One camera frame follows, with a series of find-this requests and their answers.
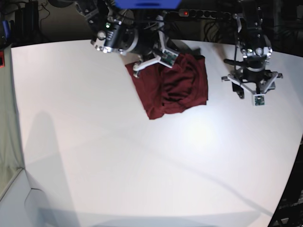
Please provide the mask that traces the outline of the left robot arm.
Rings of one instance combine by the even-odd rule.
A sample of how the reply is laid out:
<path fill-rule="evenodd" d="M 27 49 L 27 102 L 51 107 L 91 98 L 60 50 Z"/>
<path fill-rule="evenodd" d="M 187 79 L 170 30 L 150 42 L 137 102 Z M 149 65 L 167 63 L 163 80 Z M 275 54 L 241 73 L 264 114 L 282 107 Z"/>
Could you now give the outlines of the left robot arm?
<path fill-rule="evenodd" d="M 252 94 L 254 106 L 263 106 L 265 94 L 276 88 L 275 80 L 283 74 L 266 69 L 273 49 L 262 30 L 261 9 L 254 0 L 238 3 L 242 12 L 232 16 L 237 23 L 234 58 L 224 60 L 233 70 L 222 81 L 230 81 L 240 99 L 244 99 L 247 91 Z"/>

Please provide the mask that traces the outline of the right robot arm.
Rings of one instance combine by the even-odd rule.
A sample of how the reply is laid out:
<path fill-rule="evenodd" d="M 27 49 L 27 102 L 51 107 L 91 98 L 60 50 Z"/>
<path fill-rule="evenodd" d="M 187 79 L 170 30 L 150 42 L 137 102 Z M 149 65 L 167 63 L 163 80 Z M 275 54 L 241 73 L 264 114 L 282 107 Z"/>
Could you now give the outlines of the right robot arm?
<path fill-rule="evenodd" d="M 94 36 L 93 47 L 103 53 L 136 54 L 133 75 L 154 64 L 172 68 L 179 52 L 168 45 L 165 19 L 168 10 L 140 2 L 138 9 L 123 9 L 115 0 L 75 0 Z"/>

